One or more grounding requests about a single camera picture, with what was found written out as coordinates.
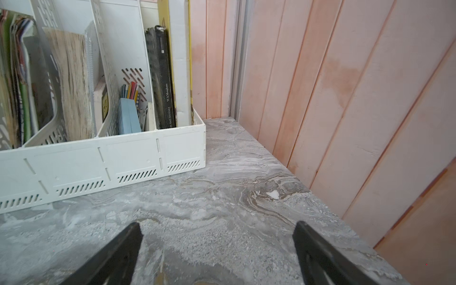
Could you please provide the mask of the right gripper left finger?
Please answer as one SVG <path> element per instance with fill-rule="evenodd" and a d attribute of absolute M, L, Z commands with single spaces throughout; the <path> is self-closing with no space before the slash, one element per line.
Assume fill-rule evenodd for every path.
<path fill-rule="evenodd" d="M 137 222 L 129 224 L 62 284 L 131 284 L 142 239 L 140 224 Z"/>

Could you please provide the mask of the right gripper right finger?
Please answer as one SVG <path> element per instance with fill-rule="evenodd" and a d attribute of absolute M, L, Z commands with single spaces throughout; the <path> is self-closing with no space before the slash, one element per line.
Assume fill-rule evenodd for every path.
<path fill-rule="evenodd" d="M 293 242 L 306 285 L 377 284 L 306 222 L 297 222 Z"/>

